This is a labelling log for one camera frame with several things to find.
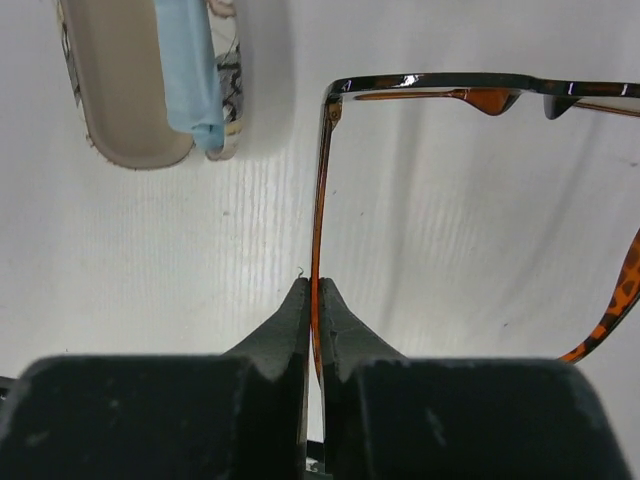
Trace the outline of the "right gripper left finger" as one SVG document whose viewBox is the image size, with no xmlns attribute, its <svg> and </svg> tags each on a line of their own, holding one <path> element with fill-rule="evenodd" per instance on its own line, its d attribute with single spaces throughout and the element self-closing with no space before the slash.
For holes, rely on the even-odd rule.
<svg viewBox="0 0 640 480">
<path fill-rule="evenodd" d="M 209 355 L 39 359 L 1 407 L 5 479 L 300 479 L 310 285 Z"/>
</svg>

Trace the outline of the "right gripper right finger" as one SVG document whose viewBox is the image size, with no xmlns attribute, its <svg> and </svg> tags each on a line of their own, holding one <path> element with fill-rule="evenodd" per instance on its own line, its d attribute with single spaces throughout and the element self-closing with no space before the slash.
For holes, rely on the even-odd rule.
<svg viewBox="0 0 640 480">
<path fill-rule="evenodd" d="M 318 288 L 324 460 L 336 479 L 628 479 L 600 400 L 573 366 L 409 358 Z"/>
</svg>

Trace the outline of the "brown sunglasses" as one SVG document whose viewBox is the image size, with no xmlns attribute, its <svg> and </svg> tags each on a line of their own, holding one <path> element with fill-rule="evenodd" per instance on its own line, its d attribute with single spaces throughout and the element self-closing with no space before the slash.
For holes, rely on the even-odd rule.
<svg viewBox="0 0 640 480">
<path fill-rule="evenodd" d="M 547 119 L 571 108 L 627 117 L 639 116 L 639 85 L 632 82 L 578 81 L 537 78 L 514 73 L 401 73 L 341 78 L 329 84 L 321 109 L 318 168 L 311 250 L 311 339 L 317 370 L 322 369 L 320 340 L 320 259 L 326 185 L 332 134 L 342 118 L 346 100 L 450 98 L 461 100 L 488 116 L 500 116 L 519 97 L 541 95 Z"/>
</svg>

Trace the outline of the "marble pattern glasses case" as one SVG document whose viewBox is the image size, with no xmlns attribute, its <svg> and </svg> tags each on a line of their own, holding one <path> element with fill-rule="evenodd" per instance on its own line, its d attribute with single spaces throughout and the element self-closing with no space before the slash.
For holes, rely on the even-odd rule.
<svg viewBox="0 0 640 480">
<path fill-rule="evenodd" d="M 111 163 L 167 168 L 199 149 L 167 120 L 154 1 L 70 0 L 55 4 L 74 99 L 86 137 Z M 204 1 L 221 86 L 224 145 L 208 159 L 236 153 L 243 92 L 237 12 L 231 1 Z"/>
</svg>

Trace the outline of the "light blue cleaning cloth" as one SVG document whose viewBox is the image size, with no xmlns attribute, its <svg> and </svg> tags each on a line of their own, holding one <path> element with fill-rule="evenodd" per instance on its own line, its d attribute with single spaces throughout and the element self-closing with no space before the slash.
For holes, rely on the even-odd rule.
<svg viewBox="0 0 640 480">
<path fill-rule="evenodd" d="M 153 2 L 169 126 L 204 151 L 224 145 L 221 86 L 204 1 Z"/>
</svg>

